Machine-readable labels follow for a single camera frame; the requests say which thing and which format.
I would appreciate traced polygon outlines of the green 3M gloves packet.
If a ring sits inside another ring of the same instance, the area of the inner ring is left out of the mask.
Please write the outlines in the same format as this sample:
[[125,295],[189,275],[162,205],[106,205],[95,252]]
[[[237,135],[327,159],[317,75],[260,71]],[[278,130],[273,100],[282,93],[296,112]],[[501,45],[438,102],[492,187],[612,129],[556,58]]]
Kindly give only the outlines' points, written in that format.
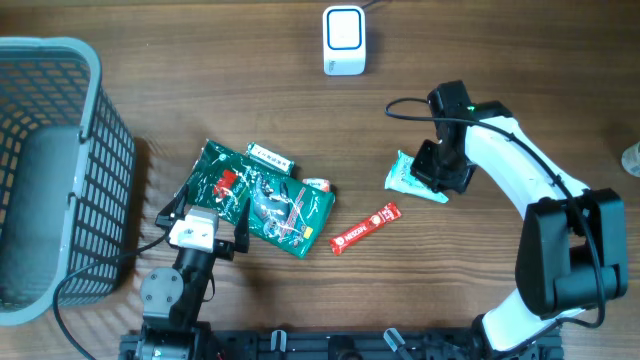
[[250,233],[300,259],[321,234],[335,203],[332,192],[306,185],[212,140],[202,148],[185,184],[189,205],[213,209],[233,225],[250,200]]

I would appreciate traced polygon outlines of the teal wet wipes packet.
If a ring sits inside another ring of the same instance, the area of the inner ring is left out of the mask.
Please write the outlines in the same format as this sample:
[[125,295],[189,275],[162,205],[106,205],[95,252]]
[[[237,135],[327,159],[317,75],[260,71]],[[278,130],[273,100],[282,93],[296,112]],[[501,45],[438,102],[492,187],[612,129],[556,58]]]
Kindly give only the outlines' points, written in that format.
[[392,165],[384,182],[384,188],[386,190],[393,190],[440,204],[448,202],[446,195],[434,192],[411,174],[411,165],[414,161],[413,157],[405,154],[401,150],[397,152],[397,155],[397,160]]

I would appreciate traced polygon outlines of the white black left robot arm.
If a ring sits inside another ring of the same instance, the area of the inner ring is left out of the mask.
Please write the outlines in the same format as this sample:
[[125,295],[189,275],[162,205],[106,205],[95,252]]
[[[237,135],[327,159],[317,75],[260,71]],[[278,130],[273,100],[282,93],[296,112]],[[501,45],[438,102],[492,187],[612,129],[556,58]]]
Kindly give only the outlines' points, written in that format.
[[155,225],[166,232],[167,243],[178,251],[170,267],[154,269],[144,279],[140,296],[143,324],[132,339],[123,338],[121,359],[214,359],[216,339],[211,325],[198,320],[208,288],[215,287],[213,266],[231,261],[249,249],[247,200],[232,241],[216,237],[218,214],[188,207],[189,187],[183,186],[156,216]]

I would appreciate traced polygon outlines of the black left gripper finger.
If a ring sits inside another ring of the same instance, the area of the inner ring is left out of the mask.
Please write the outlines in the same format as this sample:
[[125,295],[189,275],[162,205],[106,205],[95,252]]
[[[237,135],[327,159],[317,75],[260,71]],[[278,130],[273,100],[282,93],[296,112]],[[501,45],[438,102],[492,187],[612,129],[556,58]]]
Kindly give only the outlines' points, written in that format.
[[172,229],[178,220],[185,218],[189,186],[183,185],[173,199],[157,214],[155,225],[161,229]]
[[249,212],[251,201],[247,200],[234,229],[234,251],[248,253],[250,246]]

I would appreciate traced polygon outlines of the red Nescafe stick sachet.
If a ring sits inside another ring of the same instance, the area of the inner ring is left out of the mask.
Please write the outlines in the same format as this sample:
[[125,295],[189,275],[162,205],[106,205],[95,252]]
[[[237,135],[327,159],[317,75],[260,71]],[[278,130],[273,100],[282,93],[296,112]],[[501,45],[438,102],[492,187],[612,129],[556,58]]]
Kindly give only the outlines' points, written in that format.
[[361,239],[383,228],[387,223],[393,222],[402,216],[394,202],[390,202],[383,208],[354,225],[344,233],[329,240],[329,245],[334,255],[341,255],[347,248],[356,244]]

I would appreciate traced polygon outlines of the orange white small carton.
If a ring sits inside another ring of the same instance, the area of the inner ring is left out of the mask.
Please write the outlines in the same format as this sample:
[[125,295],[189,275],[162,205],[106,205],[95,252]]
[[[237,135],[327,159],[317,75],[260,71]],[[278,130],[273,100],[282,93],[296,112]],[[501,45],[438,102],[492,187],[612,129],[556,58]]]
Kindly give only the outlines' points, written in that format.
[[331,183],[329,180],[327,179],[322,179],[322,178],[305,178],[302,180],[302,182],[306,185],[309,185],[313,188],[316,188],[318,190],[321,190],[323,192],[330,192],[331,191]]

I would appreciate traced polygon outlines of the green white gum pack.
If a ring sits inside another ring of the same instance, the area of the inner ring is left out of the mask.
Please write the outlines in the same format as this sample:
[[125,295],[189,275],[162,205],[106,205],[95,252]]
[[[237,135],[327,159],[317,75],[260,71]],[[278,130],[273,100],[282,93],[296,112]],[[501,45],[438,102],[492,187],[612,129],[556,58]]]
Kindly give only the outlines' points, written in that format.
[[285,158],[255,142],[247,144],[246,155],[250,159],[287,176],[292,174],[295,167],[294,161],[289,160],[288,158]]

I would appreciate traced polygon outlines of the green lid seasoning jar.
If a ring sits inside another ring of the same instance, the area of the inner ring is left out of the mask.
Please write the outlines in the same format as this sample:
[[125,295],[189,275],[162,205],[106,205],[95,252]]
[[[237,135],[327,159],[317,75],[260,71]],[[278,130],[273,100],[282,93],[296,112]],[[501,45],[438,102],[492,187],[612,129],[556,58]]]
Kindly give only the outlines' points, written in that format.
[[621,156],[621,164],[624,170],[634,176],[640,177],[640,142],[628,147]]

